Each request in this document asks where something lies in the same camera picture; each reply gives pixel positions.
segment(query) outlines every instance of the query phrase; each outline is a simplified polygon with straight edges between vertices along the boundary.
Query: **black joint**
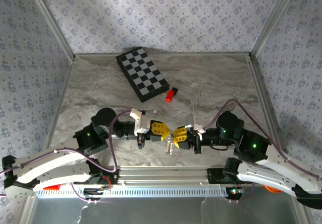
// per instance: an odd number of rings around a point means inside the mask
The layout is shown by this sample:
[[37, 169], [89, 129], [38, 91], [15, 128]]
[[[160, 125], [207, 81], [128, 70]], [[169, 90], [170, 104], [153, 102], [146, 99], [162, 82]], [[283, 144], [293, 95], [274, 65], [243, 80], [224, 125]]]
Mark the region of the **black joint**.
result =
[[239, 139], [241, 138], [241, 133], [244, 129], [244, 121], [238, 119], [237, 116], [231, 112], [226, 111], [219, 116], [216, 126], [220, 138]]
[[86, 161], [86, 163], [89, 165], [89, 168], [90, 168], [89, 174], [91, 175], [91, 177], [87, 180], [87, 182], [88, 184], [96, 184], [102, 177], [103, 170], [88, 160]]
[[175, 95], [178, 93], [178, 89], [175, 88], [175, 87], [172, 87], [172, 90], [171, 91], [174, 91]]
[[195, 146], [194, 146], [195, 154], [201, 154], [201, 141], [200, 141], [200, 137], [197, 134], [194, 138], [196, 140], [195, 141]]
[[137, 135], [137, 147], [141, 150], [145, 145], [145, 134], [138, 133]]
[[239, 184], [240, 180], [235, 180], [223, 174], [223, 168], [207, 169], [209, 184]]
[[292, 187], [292, 191], [294, 191], [297, 201], [301, 204], [313, 209], [322, 209], [322, 194], [307, 193], [297, 184]]
[[[106, 107], [99, 110], [97, 114], [91, 118], [92, 125], [98, 136], [105, 137], [108, 135], [110, 124], [115, 116], [115, 111]], [[117, 137], [123, 136], [122, 125], [119, 120], [116, 120], [113, 125], [113, 134]]]
[[[118, 179], [119, 179], [119, 170], [116, 170], [113, 173], [103, 171], [103, 176], [110, 180], [111, 185], [117, 185]], [[109, 181], [105, 178], [101, 178], [98, 181], [98, 184], [109, 184]]]
[[224, 174], [224, 176], [230, 178], [232, 181], [239, 181], [237, 178], [237, 175], [238, 175], [238, 167], [241, 163], [242, 163], [241, 160], [238, 160], [235, 158], [228, 158], [222, 173]]
[[75, 133], [73, 138], [77, 139], [78, 151], [85, 155], [98, 153], [108, 147], [104, 138], [98, 136], [92, 124]]
[[243, 131], [242, 137], [240, 143], [236, 144], [234, 155], [243, 161], [252, 163], [267, 159], [267, 147], [271, 144], [268, 139], [248, 130]]
[[16, 162], [16, 157], [11, 155], [5, 156], [2, 158], [2, 168], [6, 170], [7, 168], [12, 167], [12, 165]]

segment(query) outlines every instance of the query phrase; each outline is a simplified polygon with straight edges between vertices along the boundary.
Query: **red block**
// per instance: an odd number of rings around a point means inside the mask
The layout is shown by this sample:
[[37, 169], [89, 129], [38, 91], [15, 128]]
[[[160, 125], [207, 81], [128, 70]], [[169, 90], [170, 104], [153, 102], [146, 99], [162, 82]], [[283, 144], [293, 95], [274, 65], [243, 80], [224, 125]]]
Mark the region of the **red block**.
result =
[[174, 91], [168, 91], [166, 102], [171, 102], [174, 95], [175, 95]]

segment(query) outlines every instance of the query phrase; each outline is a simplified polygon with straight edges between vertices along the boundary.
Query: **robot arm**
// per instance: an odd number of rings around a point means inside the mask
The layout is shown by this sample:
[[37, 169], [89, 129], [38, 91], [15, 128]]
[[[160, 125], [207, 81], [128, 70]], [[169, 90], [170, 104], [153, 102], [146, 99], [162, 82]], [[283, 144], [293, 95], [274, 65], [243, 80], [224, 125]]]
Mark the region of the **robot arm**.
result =
[[[145, 116], [144, 111], [132, 109], [130, 115], [135, 121], [117, 120], [113, 125], [112, 138], [136, 139], [139, 148], [144, 147], [146, 140], [167, 139], [169, 143], [173, 141], [173, 145], [178, 148], [186, 150], [193, 148], [195, 154], [201, 154], [203, 146], [212, 148], [234, 146], [234, 155], [238, 159], [228, 158], [225, 167], [219, 172], [218, 168], [214, 172], [212, 168], [208, 169], [209, 184], [259, 183], [282, 190], [296, 197], [304, 205], [322, 209], [322, 181], [320, 178], [314, 178], [314, 176], [322, 176], [321, 170], [305, 166], [283, 153], [287, 157], [285, 161], [281, 157], [281, 152], [277, 151], [268, 139], [244, 129], [244, 122], [228, 111], [220, 115], [216, 128], [204, 130], [197, 117], [189, 116], [185, 126], [177, 128], [173, 133], [164, 123]], [[112, 184], [118, 184], [117, 169], [114, 173], [106, 172], [89, 161], [62, 166], [107, 148], [109, 127], [115, 116], [112, 109], [101, 109], [91, 118], [90, 125], [57, 146], [32, 157], [20, 159], [12, 156], [4, 157], [3, 169], [13, 168], [5, 173], [4, 186], [7, 197], [15, 199], [32, 194], [46, 186], [67, 182], [85, 185], [106, 184], [103, 177], [111, 180]], [[66, 151], [57, 152], [57, 149], [64, 148]], [[39, 160], [25, 165], [35, 158]]]
[[202, 146], [235, 146], [234, 155], [239, 159], [227, 160], [224, 173], [228, 177], [270, 186], [311, 208], [322, 208], [321, 170], [278, 151], [268, 139], [244, 129], [244, 122], [229, 111], [220, 115], [216, 127], [205, 131], [196, 118], [190, 118], [186, 130], [174, 131], [175, 146], [194, 148], [196, 154]]

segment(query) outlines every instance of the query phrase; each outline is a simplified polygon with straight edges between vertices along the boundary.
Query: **white bracket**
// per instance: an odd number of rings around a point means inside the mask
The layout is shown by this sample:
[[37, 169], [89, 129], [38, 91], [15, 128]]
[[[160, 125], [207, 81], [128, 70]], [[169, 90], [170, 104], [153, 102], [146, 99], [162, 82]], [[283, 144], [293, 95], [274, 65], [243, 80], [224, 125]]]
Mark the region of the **white bracket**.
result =
[[90, 172], [90, 167], [86, 162], [61, 166], [37, 177], [40, 183], [33, 190], [38, 191], [48, 186], [70, 182], [84, 182], [91, 177]]
[[203, 125], [200, 122], [199, 118], [196, 115], [188, 115], [185, 119], [186, 124], [185, 128], [193, 128], [194, 131], [198, 131], [200, 141], [202, 141], [202, 134], [206, 131], [203, 129]]
[[135, 136], [137, 136], [138, 133], [147, 133], [150, 130], [151, 119], [145, 115], [142, 115], [141, 111], [132, 108], [130, 116], [135, 120]]
[[259, 183], [279, 189], [295, 197], [292, 187], [295, 187], [296, 183], [271, 169], [242, 162], [238, 167], [237, 177], [242, 181]]
[[[33, 156], [15, 159], [15, 163], [13, 164], [13, 166], [19, 166], [22, 163], [25, 163], [25, 162], [32, 160], [32, 159], [35, 159], [43, 154], [46, 154], [49, 152], [54, 153], [55, 150], [57, 150], [59, 148], [65, 148], [65, 147], [73, 148], [73, 149], [79, 148], [77, 139], [70, 137], [67, 140], [65, 140], [64, 142], [62, 142], [61, 144], [50, 147], [50, 148], [48, 148], [44, 151], [41, 151]], [[46, 158], [43, 158], [43, 159], [41, 159], [37, 162], [34, 162], [32, 164], [29, 164], [25, 167], [15, 169], [13, 171], [14, 171], [14, 175], [16, 175], [18, 177], [17, 178], [18, 182], [27, 184], [30, 181], [32, 181], [33, 179], [37, 178], [38, 176], [40, 176], [40, 175], [42, 175], [54, 168], [57, 168], [59, 166], [67, 164], [69, 162], [81, 160], [83, 158], [84, 157], [82, 155], [77, 154], [77, 153], [59, 152], [59, 153], [50, 155]]]
[[302, 172], [291, 165], [289, 161], [318, 176], [322, 176], [322, 170], [307, 166], [286, 153], [284, 153], [287, 157], [287, 161], [285, 161], [273, 145], [267, 147], [266, 155], [268, 156], [266, 160], [260, 160], [256, 163], [289, 178], [310, 194], [321, 194], [322, 180]]

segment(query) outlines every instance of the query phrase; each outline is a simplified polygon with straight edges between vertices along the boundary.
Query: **floral wallpaper pattern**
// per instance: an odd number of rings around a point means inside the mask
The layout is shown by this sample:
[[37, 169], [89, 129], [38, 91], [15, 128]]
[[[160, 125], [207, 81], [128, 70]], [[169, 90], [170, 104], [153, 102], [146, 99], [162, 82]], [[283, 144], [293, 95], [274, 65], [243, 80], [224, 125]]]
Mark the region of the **floral wallpaper pattern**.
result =
[[[33, 0], [0, 0], [0, 14], [0, 158], [23, 157], [46, 143], [69, 62]], [[18, 205], [1, 198], [0, 223]]]
[[248, 52], [276, 0], [46, 0], [74, 53]]
[[[290, 0], [258, 62], [288, 153], [322, 168], [322, 0]], [[322, 223], [322, 211], [312, 211]]]

